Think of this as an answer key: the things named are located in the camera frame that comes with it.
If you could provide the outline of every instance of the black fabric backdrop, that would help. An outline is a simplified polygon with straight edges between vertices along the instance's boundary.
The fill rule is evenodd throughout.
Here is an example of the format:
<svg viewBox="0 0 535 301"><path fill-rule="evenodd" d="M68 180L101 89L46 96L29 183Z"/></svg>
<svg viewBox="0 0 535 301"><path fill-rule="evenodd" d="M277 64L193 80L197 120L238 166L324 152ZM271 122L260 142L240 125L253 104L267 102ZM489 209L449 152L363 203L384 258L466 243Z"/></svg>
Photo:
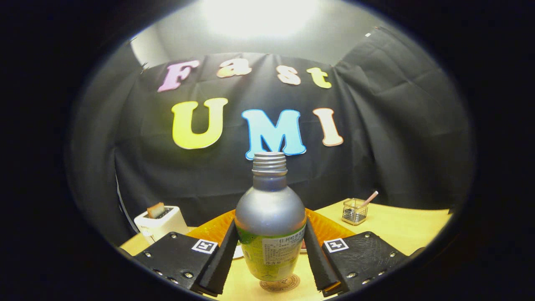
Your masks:
<svg viewBox="0 0 535 301"><path fill-rule="evenodd" d="M246 58L252 71L218 78L219 64L231 58ZM169 64L194 59L200 66L178 89L157 93ZM287 157L287 177L310 209L366 198L374 190L378 204L443 209L461 202L471 184L475 146L454 83L418 45L386 28L336 66L275 54L211 54L140 74L128 45L110 61L114 67L105 64L107 71L97 74L80 101L68 164L79 206L115 244L132 234L125 216L133 219L160 201L179 206L191 226L236 207L253 183L252 162L245 158L248 124L241 117L248 109L264 110L274 124L283 110L300 112L307 151ZM301 84L282 83L278 65L294 67ZM306 73L312 67L328 73L330 89L313 83ZM202 133L208 127L203 103L214 97L228 99L219 140L203 149L178 147L171 108L198 102L192 129ZM342 145L322 144L316 108L334 111Z"/></svg>

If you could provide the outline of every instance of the bottle label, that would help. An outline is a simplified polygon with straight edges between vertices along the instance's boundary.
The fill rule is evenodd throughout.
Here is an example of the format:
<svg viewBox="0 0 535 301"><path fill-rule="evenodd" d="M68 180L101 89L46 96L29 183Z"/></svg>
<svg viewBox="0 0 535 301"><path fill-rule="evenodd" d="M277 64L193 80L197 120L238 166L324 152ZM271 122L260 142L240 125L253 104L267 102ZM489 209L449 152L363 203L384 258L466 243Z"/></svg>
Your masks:
<svg viewBox="0 0 535 301"><path fill-rule="evenodd" d="M303 242L303 227L297 233L280 238L262 238L265 265L279 265L291 261L295 257L295 248Z"/></svg>
<svg viewBox="0 0 535 301"><path fill-rule="evenodd" d="M305 226L279 236L259 236L239 227L237 229L247 266L256 278L277 281L292 273L301 249Z"/></svg>

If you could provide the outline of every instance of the aluminum bottle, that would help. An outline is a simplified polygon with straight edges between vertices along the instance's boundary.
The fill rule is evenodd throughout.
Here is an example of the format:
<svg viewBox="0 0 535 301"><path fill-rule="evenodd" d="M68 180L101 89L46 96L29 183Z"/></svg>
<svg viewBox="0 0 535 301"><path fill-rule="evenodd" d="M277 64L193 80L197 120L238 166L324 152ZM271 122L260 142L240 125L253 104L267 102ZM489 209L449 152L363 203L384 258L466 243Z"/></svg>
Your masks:
<svg viewBox="0 0 535 301"><path fill-rule="evenodd" d="M307 217L303 203L286 183L284 153L256 153L253 186L236 207L236 227L249 271L277 281L294 270Z"/></svg>

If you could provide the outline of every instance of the letter m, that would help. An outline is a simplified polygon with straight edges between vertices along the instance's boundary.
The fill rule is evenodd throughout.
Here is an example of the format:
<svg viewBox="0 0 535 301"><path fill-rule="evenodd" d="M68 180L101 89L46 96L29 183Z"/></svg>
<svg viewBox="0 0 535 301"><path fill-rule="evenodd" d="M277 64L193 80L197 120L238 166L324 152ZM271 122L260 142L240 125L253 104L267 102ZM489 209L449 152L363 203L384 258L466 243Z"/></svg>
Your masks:
<svg viewBox="0 0 535 301"><path fill-rule="evenodd" d="M277 126L274 126L271 120L263 110L247 110L241 116L249 124L249 151L245 157L252 160L255 153L267 152L262 147L262 139L272 152L279 152L282 146L282 140L286 145L282 151L288 155L304 154L307 148L301 141L299 132L299 114L295 110L284 110L280 113Z"/></svg>

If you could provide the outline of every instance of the straw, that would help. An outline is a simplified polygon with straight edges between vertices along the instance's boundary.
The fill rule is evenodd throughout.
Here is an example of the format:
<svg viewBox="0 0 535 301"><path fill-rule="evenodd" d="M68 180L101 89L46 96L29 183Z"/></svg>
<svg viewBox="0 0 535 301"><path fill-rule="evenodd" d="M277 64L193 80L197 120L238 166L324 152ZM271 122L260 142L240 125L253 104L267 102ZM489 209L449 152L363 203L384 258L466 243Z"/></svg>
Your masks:
<svg viewBox="0 0 535 301"><path fill-rule="evenodd" d="M371 200L373 200L378 194L379 194L379 192L377 192L377 190L375 190L375 192L374 192L372 195L370 195L370 197L369 197L364 203L362 203L362 204L359 206L359 208L366 206L366 205L367 205L369 202L371 202Z"/></svg>

